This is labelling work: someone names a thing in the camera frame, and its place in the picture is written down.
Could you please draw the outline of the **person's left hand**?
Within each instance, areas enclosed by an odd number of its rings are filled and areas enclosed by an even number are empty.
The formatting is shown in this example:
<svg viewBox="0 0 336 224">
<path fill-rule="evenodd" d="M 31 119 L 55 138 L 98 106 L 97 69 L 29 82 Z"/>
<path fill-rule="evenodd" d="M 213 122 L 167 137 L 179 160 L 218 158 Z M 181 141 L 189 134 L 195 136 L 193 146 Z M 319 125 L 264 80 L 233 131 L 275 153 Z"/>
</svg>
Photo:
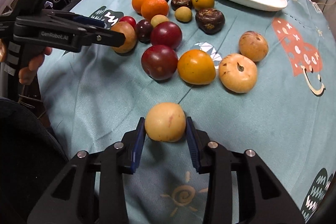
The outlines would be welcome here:
<svg viewBox="0 0 336 224">
<path fill-rule="evenodd" d="M 26 67 L 21 68 L 19 71 L 17 82 L 23 85 L 30 85 L 37 75 L 38 69 L 42 66 L 45 57 L 49 56 L 51 53 L 52 48 L 46 47 L 41 54 L 34 56 L 29 61 L 29 64 Z"/>
</svg>

